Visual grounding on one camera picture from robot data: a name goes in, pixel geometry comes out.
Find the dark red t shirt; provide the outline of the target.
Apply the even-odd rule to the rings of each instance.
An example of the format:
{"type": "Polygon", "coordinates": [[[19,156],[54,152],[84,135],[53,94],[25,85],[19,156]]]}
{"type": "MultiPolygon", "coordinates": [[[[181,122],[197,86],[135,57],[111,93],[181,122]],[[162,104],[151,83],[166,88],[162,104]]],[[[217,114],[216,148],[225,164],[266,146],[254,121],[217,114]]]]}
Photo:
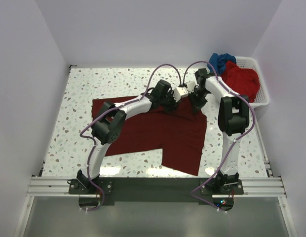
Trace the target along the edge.
{"type": "Polygon", "coordinates": [[[162,149],[162,165],[198,175],[204,147],[207,117],[193,113],[189,98],[167,113],[163,107],[128,119],[107,156],[162,149]]]}

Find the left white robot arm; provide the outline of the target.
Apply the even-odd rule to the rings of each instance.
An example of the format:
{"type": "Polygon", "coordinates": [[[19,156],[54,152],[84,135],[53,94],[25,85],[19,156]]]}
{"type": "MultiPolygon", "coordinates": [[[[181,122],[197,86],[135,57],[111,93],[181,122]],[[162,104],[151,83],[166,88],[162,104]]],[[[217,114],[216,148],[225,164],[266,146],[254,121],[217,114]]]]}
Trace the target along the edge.
{"type": "Polygon", "coordinates": [[[87,194],[101,190],[97,185],[100,166],[109,147],[122,133],[125,122],[137,115],[147,113],[162,106],[166,110],[177,109],[183,87],[172,88],[165,80],[160,80],[151,90],[123,102],[106,101],[96,118],[81,133],[80,137],[93,141],[86,165],[76,175],[80,188],[87,194]]]}

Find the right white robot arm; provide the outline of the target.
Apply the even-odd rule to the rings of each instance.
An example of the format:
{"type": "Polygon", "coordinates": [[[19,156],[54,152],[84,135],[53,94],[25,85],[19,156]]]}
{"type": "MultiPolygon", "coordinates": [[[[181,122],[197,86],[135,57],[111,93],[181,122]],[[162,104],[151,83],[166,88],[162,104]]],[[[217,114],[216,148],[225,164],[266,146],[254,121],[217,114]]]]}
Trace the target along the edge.
{"type": "Polygon", "coordinates": [[[219,102],[218,127],[223,134],[222,160],[219,171],[204,187],[212,193],[226,194],[239,182],[238,158],[240,136],[249,126],[250,115],[248,97],[238,95],[214,73],[199,69],[195,73],[196,82],[186,83],[192,111],[197,113],[207,103],[206,96],[212,94],[219,102]]]}

